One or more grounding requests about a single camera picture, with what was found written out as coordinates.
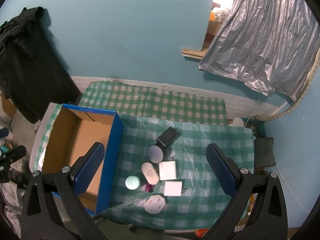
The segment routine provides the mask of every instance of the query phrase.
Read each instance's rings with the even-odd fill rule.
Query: cardboard box
[[[106,155],[86,193],[79,200],[90,215],[109,207],[116,160],[124,125],[116,111],[63,104],[54,121],[45,150],[42,173],[58,172],[72,166],[95,142]]]
[[[221,28],[221,23],[219,22],[213,22],[213,21],[209,21],[208,24],[208,28],[207,28],[207,33],[211,34],[213,36],[217,35],[218,31]]]
[[[2,104],[2,110],[10,117],[12,118],[14,113],[16,112],[16,107],[14,104],[10,101],[10,99],[5,99],[4,95],[1,93],[1,104]]]

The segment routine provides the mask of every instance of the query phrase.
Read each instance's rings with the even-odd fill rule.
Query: white card
[[[159,163],[159,174],[160,180],[169,180],[169,179],[176,179],[177,172],[176,172],[176,162],[161,162]]]
[[[182,181],[166,181],[164,184],[165,196],[181,196]]]

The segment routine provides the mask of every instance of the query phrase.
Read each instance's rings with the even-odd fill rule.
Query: teal wall
[[[70,75],[114,77],[213,90],[268,102],[241,82],[198,70],[181,48],[201,49],[212,0],[6,0],[0,23],[23,7],[48,10],[43,22]]]
[[[320,72],[298,107],[289,115],[265,123],[274,138],[273,152],[281,175],[290,227],[300,226],[320,194]]]

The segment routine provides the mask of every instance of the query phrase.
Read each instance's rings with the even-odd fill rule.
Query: wooden plank
[[[184,57],[191,57],[196,59],[203,59],[204,55],[207,53],[208,48],[202,48],[201,51],[182,49],[182,55]]]

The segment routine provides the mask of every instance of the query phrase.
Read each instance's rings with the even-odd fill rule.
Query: green checkered tablecloth
[[[79,105],[177,122],[227,125],[223,99],[121,82],[101,81],[90,84]]]
[[[87,88],[79,105],[116,110],[125,125],[114,179],[112,206],[103,213],[114,221],[159,229],[210,227],[224,210],[229,196],[224,195],[205,159],[205,148],[209,143],[217,143],[239,167],[253,170],[252,130],[219,126],[227,124],[222,99],[120,82],[95,82]],[[34,169],[45,151],[60,109],[61,106],[57,105],[46,125]],[[145,212],[143,204],[151,194],[142,190],[127,190],[124,180],[140,172],[142,163],[148,161],[145,154],[147,147],[168,126],[179,129],[181,135],[171,145],[170,154],[176,160],[177,180],[183,182],[183,193],[180,197],[166,197],[165,208],[159,214],[150,215]],[[163,192],[164,182],[160,182],[153,194]]]
[[[135,115],[120,115],[124,123],[123,139],[114,179],[111,207],[102,215],[113,221],[157,229],[209,228],[227,206],[230,196],[223,193],[211,170],[205,150],[216,143],[223,153],[238,167],[253,172],[253,141],[251,129],[243,127],[171,122]],[[143,187],[128,190],[125,179],[141,172],[141,165],[149,162],[147,147],[169,126],[178,129],[180,137],[170,146],[168,153],[176,161],[177,181],[182,181],[180,197],[165,197],[167,205],[155,215],[144,210],[151,195],[164,193],[160,181],[153,193]]]

